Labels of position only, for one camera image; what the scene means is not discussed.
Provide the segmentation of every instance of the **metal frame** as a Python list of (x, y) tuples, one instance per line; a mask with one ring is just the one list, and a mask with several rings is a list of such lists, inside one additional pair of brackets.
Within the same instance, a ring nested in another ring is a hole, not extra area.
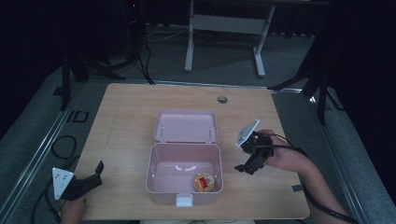
[(253, 48), (254, 59), (259, 77), (265, 77), (264, 66), (262, 64), (262, 46), (267, 37), (276, 7), (270, 7), (265, 20), (246, 19), (235, 17), (207, 16), (194, 14), (194, 0), (190, 0), (190, 24), (189, 24), (189, 44), (187, 46), (186, 63), (184, 71), (192, 71), (192, 58), (194, 53), (194, 30), (208, 30), (221, 32), (234, 32), (241, 34), (260, 35), (260, 43)]

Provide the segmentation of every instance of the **container latch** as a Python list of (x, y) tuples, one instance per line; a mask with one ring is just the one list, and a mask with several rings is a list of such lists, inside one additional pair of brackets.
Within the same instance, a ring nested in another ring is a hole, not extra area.
[(179, 193), (176, 196), (176, 207), (192, 207), (192, 194)]

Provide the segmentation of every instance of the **open lid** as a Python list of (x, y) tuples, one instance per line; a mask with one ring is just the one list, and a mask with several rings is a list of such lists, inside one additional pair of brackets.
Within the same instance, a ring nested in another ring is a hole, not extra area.
[(215, 143), (215, 113), (205, 110), (165, 109), (159, 112), (154, 138), (159, 142)]

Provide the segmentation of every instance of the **food item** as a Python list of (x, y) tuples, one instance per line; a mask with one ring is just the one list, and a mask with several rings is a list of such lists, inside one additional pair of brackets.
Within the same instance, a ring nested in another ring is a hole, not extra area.
[(215, 187), (215, 179), (210, 174), (201, 173), (194, 178), (194, 186), (199, 192), (210, 192)]

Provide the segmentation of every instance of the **dark background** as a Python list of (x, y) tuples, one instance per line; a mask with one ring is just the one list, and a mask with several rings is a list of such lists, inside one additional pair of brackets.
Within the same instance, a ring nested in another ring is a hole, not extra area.
[[(115, 43), (124, 43), (126, 37), (116, 35), (118, 39), (109, 39), (106, 35), (124, 34), (124, 25), (120, 24), (121, 0), (117, 4), (112, 7), (105, 0), (1, 1), (0, 136), (19, 116), (43, 80), (61, 65), (67, 48), (83, 51), (92, 59), (104, 62), (108, 54), (121, 52), (123, 45)], [(203, 2), (197, 10), (206, 12), (211, 4)], [(330, 86), (336, 89), (395, 202), (396, 4), (390, 0), (349, 0), (336, 1), (336, 5), (339, 8), (332, 9), (331, 20), (326, 20), (323, 27), (328, 10), (278, 7), (270, 32), (317, 35), (305, 63), (318, 65), (326, 60), (334, 61), (328, 69)], [(186, 25), (188, 8), (186, 0), (144, 2), (146, 22), (151, 25)], [(233, 4), (222, 4), (216, 13), (260, 17), (263, 10), (265, 7), (249, 6), (235, 10)], [(342, 50), (330, 54), (338, 45)]]

